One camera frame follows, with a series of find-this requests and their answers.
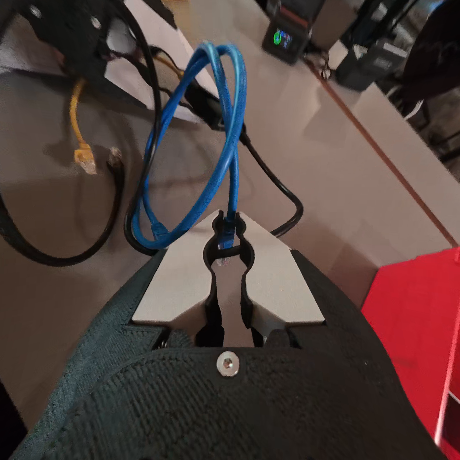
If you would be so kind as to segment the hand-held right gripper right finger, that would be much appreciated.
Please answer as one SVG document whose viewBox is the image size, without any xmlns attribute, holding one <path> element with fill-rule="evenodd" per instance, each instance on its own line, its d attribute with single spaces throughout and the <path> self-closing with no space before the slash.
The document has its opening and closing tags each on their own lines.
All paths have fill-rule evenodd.
<svg viewBox="0 0 460 460">
<path fill-rule="evenodd" d="M 246 267 L 240 302 L 246 328 L 268 337 L 274 330 L 323 324 L 291 249 L 244 213 L 237 214 L 236 233 Z"/>
</svg>

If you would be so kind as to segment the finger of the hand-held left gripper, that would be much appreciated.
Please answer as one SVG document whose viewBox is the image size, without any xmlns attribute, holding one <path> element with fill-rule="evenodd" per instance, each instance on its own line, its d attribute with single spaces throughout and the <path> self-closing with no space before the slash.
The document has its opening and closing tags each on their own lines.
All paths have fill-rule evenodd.
<svg viewBox="0 0 460 460">
<path fill-rule="evenodd" d="M 180 29 L 148 27 L 144 35 L 148 45 L 160 49 L 159 58 L 170 63 L 174 61 L 179 69 L 185 69 L 193 50 Z M 145 59 L 132 31 L 129 27 L 110 27 L 106 43 L 111 60 L 107 64 L 105 78 L 148 110 L 155 110 L 153 90 L 141 75 L 144 72 L 148 77 Z"/>
<path fill-rule="evenodd" d="M 154 63 L 179 79 L 194 50 L 161 1 L 128 0 L 124 6 L 124 93 L 131 98 L 153 98 L 146 58 L 132 24 L 141 30 Z"/>
</svg>

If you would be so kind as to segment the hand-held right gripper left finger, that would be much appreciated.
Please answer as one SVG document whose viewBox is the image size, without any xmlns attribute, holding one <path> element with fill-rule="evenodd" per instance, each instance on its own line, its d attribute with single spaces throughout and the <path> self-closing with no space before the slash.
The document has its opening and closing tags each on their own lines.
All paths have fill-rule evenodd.
<svg viewBox="0 0 460 460">
<path fill-rule="evenodd" d="M 223 340 L 213 253 L 208 259 L 206 252 L 215 240 L 214 222 L 222 219 L 223 211 L 215 211 L 168 247 L 132 316 L 134 324 L 183 330 L 196 340 Z"/>
</svg>

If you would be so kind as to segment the black ethernet adapter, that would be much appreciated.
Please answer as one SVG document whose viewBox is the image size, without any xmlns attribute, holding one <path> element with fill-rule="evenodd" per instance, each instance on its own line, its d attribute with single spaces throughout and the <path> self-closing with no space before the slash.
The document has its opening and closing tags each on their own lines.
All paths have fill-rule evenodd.
<svg viewBox="0 0 460 460">
<path fill-rule="evenodd" d="M 212 130 L 228 133 L 232 120 L 233 105 L 230 98 L 219 97 L 201 86 L 194 78 L 184 92 L 184 98 L 192 111 Z"/>
</svg>

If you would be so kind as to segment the red plastic bin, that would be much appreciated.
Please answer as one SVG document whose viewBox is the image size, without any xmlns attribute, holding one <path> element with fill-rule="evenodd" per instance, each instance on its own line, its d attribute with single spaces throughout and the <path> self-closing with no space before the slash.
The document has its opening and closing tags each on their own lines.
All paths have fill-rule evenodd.
<svg viewBox="0 0 460 460">
<path fill-rule="evenodd" d="M 381 267 L 361 309 L 418 418 L 460 458 L 460 248 Z"/>
</svg>

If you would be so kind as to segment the person's left forearm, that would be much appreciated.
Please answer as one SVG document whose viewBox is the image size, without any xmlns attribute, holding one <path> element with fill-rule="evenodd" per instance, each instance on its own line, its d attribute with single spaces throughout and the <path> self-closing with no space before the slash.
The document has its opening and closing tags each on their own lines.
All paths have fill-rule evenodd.
<svg viewBox="0 0 460 460">
<path fill-rule="evenodd" d="M 21 70 L 64 76 L 56 50 L 39 40 L 28 21 L 16 16 L 7 26 L 0 46 L 1 72 Z"/>
</svg>

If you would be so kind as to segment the black battery charger case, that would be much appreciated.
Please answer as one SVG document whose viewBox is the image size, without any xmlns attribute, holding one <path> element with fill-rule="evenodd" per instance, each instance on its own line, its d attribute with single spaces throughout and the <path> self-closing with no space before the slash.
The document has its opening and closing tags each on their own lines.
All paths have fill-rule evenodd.
<svg viewBox="0 0 460 460">
<path fill-rule="evenodd" d="M 267 1 L 269 16 L 262 49 L 293 65 L 305 52 L 311 36 L 314 8 L 309 1 Z"/>
</svg>

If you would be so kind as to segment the small black charger box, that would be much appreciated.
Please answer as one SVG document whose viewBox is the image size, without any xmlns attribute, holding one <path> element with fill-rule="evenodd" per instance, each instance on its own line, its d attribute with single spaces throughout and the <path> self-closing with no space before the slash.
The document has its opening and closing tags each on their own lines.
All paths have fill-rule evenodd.
<svg viewBox="0 0 460 460">
<path fill-rule="evenodd" d="M 343 87 L 363 92 L 373 82 L 393 73 L 408 52 L 381 38 L 370 47 L 353 45 L 335 70 L 335 80 Z"/>
</svg>

